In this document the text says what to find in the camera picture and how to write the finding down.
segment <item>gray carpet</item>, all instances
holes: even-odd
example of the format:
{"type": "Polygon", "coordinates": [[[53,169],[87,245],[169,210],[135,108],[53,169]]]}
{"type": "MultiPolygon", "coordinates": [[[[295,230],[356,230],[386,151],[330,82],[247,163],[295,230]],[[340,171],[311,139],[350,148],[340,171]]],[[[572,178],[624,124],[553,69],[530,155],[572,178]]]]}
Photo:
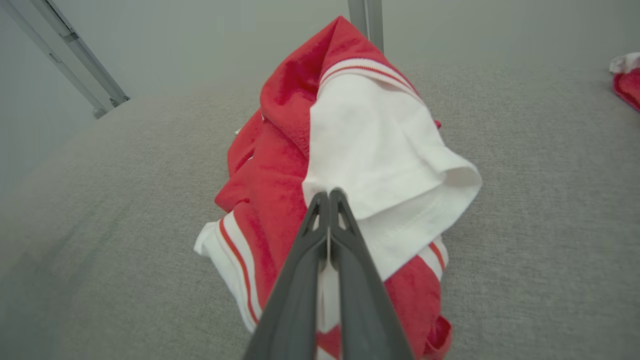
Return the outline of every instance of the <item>gray carpet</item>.
{"type": "MultiPolygon", "coordinates": [[[[606,71],[402,69],[484,187],[444,234],[448,359],[636,359],[640,113],[606,71]]],[[[258,88],[134,99],[0,205],[1,359],[238,359],[193,252],[258,88]]]]}

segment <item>red and white shirt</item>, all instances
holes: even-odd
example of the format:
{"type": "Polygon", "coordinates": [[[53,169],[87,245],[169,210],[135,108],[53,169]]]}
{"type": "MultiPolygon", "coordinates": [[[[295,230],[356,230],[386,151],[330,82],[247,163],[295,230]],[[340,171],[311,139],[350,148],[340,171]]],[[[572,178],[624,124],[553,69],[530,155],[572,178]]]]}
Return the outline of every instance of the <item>red and white shirt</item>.
{"type": "MultiPolygon", "coordinates": [[[[250,331],[260,319],[311,198],[340,187],[416,357],[441,359],[449,257],[440,234],[480,189],[411,83],[345,18],[295,50],[267,80],[260,109],[228,152],[216,196],[228,212],[195,250],[211,258],[250,331]]],[[[318,291],[318,359],[340,357],[337,273],[318,291]]]]}

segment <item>red fabric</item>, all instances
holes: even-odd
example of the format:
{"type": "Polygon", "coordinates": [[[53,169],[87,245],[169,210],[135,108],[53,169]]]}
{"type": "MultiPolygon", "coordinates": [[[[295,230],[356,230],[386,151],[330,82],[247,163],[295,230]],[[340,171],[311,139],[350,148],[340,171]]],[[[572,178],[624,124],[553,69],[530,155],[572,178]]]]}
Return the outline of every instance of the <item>red fabric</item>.
{"type": "Polygon", "coordinates": [[[613,77],[613,90],[629,105],[640,111],[640,68],[613,77]]]}
{"type": "MultiPolygon", "coordinates": [[[[262,88],[260,109],[229,149],[230,179],[215,201],[234,211],[249,244],[263,309],[307,211],[301,184],[308,167],[309,109],[319,80],[329,67],[350,58],[367,58],[395,70],[338,17],[278,66],[262,88]]],[[[416,357],[443,358],[451,325],[440,315],[440,283],[431,269],[415,257],[387,279],[385,287],[416,357]]],[[[318,334],[317,343],[339,358],[337,327],[318,334]]]]}

